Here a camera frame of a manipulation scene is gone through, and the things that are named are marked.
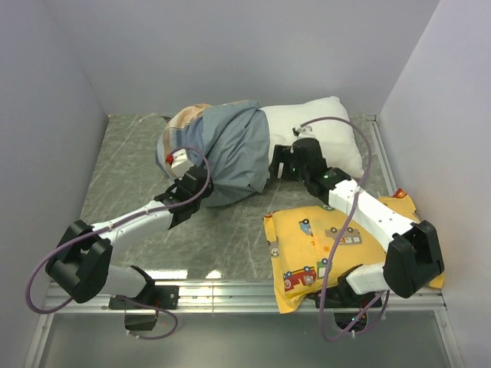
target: white wall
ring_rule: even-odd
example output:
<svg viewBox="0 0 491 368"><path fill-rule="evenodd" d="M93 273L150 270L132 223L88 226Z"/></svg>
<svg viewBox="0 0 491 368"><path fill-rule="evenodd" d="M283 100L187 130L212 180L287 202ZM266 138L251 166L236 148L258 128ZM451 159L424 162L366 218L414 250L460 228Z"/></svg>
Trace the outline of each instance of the white wall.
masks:
<svg viewBox="0 0 491 368"><path fill-rule="evenodd" d="M438 0L46 0L108 113L338 95L379 113Z"/></svg>
<svg viewBox="0 0 491 368"><path fill-rule="evenodd" d="M491 2L442 0L381 113L399 186L439 232L467 366L491 366Z"/></svg>
<svg viewBox="0 0 491 368"><path fill-rule="evenodd" d="M42 0L0 2L0 330L20 367L38 316L28 273L80 215L107 116ZM48 278L40 277L38 303Z"/></svg>

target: red printed truck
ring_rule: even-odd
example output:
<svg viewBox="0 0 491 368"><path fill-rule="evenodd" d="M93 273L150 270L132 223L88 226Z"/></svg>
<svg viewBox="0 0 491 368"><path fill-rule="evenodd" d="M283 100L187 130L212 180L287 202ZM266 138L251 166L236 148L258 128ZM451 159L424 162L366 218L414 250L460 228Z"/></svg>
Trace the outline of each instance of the red printed truck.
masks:
<svg viewBox="0 0 491 368"><path fill-rule="evenodd" d="M285 291L293 290L295 285L302 283L304 286L312 285L315 283L317 274L313 267L305 266L297 271L288 271L283 275L283 281L285 282Z"/></svg>

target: marble tabletop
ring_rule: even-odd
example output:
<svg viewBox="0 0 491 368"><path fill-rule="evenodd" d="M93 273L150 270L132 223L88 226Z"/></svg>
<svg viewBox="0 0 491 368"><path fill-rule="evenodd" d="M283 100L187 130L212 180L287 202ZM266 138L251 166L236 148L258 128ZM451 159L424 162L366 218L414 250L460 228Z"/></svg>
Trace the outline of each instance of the marble tabletop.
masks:
<svg viewBox="0 0 491 368"><path fill-rule="evenodd" d="M352 117L371 140L365 116ZM155 163L155 147L166 118L160 114L112 115L92 175L81 218L107 221L147 204L169 185ZM357 137L364 159L367 149ZM364 188L388 195L375 152ZM279 209L320 202L300 182L268 181L264 192L220 208L201 208L169 232L149 235L130 246L112 264L137 265L155 278L271 278L272 266L262 217Z"/></svg>

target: white pillow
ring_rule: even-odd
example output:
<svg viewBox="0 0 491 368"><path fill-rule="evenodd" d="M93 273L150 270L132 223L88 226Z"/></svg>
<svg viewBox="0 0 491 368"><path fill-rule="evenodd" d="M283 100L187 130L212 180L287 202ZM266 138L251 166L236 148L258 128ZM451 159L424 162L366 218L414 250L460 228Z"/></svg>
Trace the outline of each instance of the white pillow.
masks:
<svg viewBox="0 0 491 368"><path fill-rule="evenodd" d="M311 132L293 135L305 121L317 117L341 117L349 120L348 113L339 98L326 97L301 105L263 107L269 124L269 162L273 157L275 145L291 146L299 138L314 137L321 144L322 155L328 166L338 167L348 175L360 178L363 175L360 151L354 141L353 129L337 120L323 120L310 125Z"/></svg>

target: yellow fabric with cartoon vehicles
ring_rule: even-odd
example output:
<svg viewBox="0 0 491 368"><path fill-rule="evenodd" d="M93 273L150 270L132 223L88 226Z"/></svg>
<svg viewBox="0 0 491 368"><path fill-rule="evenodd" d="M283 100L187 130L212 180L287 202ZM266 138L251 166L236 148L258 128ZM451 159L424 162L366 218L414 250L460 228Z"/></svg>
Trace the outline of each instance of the yellow fabric with cartoon vehicles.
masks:
<svg viewBox="0 0 491 368"><path fill-rule="evenodd" d="M413 201L403 190L399 189L393 197L380 197L379 201L419 222ZM288 209L264 218L280 313L295 311L305 295L321 289L329 252L345 220L344 213L328 206ZM384 260L385 252L380 244L352 221L334 255L328 288L336 286L338 276L350 268ZM429 286L442 288L443 275Z"/></svg>

